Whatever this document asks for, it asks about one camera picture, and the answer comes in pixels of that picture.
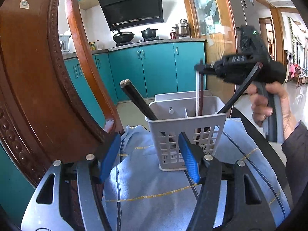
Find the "person right hand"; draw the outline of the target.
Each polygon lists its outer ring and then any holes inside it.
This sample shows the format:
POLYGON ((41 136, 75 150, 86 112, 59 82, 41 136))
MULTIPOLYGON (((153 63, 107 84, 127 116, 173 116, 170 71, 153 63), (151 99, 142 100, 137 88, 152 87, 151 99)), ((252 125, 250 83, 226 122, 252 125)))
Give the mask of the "person right hand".
MULTIPOLYGON (((291 112, 288 93, 285 87, 277 81, 271 84, 266 84, 265 88, 268 93, 276 94, 280 98, 284 139, 286 140, 297 126, 296 118, 291 112)), ((268 105, 268 99, 258 93, 256 85, 250 84, 247 88, 247 92, 250 95, 250 100, 252 103, 254 122, 258 126, 262 127, 263 121, 273 114, 274 109, 268 105)))

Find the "dark sleeve forearm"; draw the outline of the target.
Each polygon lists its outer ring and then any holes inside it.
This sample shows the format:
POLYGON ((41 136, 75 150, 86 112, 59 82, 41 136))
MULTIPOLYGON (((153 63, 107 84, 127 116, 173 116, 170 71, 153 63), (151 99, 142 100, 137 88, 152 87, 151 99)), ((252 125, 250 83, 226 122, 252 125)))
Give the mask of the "dark sleeve forearm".
POLYGON ((293 204, 296 205, 307 187, 307 127, 299 121, 294 131, 282 144, 286 175, 293 204))

